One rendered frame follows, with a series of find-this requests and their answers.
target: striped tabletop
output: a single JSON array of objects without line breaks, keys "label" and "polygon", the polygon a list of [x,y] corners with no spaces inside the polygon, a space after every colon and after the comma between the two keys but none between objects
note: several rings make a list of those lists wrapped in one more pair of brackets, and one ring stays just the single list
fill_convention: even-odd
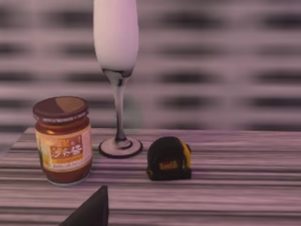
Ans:
[{"label": "striped tabletop", "polygon": [[[82,184],[50,185],[29,128],[0,156],[0,225],[56,226],[100,186],[109,187],[110,226],[300,226],[301,133],[126,130],[141,140],[138,156],[97,152],[113,129],[93,129],[94,164]],[[151,182],[146,150],[162,136],[192,148],[193,179]]]}]

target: champagne flute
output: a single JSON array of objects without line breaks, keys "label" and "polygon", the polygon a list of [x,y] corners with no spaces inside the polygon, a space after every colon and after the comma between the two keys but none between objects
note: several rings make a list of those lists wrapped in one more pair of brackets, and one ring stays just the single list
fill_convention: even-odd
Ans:
[{"label": "champagne flute", "polygon": [[113,91],[117,116],[116,136],[103,141],[99,152],[109,158],[135,156],[143,146],[123,131],[123,95],[139,47],[136,0],[94,0],[94,46]]}]

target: jar lid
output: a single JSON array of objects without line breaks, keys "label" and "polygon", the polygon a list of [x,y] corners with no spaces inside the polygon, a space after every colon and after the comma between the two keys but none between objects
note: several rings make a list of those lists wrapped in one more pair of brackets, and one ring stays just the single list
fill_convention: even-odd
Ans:
[{"label": "jar lid", "polygon": [[45,124],[67,124],[84,118],[88,103],[79,97],[52,97],[33,107],[33,117]]}]

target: glass stem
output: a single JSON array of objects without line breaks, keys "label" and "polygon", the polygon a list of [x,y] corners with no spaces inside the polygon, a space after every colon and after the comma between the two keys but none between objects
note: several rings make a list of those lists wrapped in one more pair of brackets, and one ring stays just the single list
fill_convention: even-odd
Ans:
[{"label": "glass stem", "polygon": [[126,135],[123,131],[123,95],[126,87],[127,79],[119,79],[118,84],[111,84],[111,88],[114,94],[114,101],[116,107],[117,118],[117,133],[115,137],[116,142],[125,141]]}]

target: sauce jar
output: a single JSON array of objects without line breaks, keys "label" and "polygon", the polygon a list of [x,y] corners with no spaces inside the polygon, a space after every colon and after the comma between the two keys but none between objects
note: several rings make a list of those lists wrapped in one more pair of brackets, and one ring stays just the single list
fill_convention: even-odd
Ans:
[{"label": "sauce jar", "polygon": [[88,177],[92,165],[88,104],[78,97],[53,97],[33,107],[40,165],[48,181],[71,186]]}]

